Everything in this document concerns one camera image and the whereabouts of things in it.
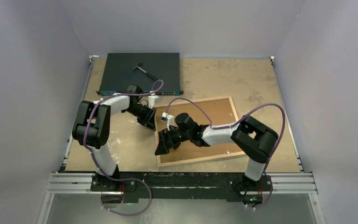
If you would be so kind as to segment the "white wooden picture frame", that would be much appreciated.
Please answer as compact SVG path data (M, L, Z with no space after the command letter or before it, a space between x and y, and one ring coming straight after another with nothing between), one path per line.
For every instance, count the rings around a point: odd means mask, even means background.
M209 116L214 125L226 125L236 122L239 118L231 96L196 99L193 101ZM192 103L176 100L168 109L168 114L176 116L182 112L188 113L198 124L208 125L210 122L205 115ZM205 161L220 161L245 157L245 153L234 143L218 144L211 147L197 147L189 141L181 143L176 150L168 154L157 155L159 168L176 165L187 165Z

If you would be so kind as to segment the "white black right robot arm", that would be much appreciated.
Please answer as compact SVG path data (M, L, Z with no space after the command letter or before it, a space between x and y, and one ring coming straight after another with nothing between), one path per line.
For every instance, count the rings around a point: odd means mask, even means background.
M155 155L165 155L189 141L197 147L234 143L248 156L243 184L249 190L260 186L261 177L279 145L282 136L250 115L220 126L199 125L188 113L176 117L164 113L161 118L167 127L158 132Z

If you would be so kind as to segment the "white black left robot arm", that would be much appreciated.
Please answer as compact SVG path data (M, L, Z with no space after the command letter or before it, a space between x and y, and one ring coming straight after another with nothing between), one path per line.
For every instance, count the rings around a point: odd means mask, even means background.
M107 190L114 191L124 181L120 178L119 167L113 161L108 146L110 118L118 112L129 113L137 122L156 130L154 105L161 101L154 91L145 93L137 85L130 85L126 91L118 91L97 101L80 102L72 138L84 146L96 166L95 183L102 184Z

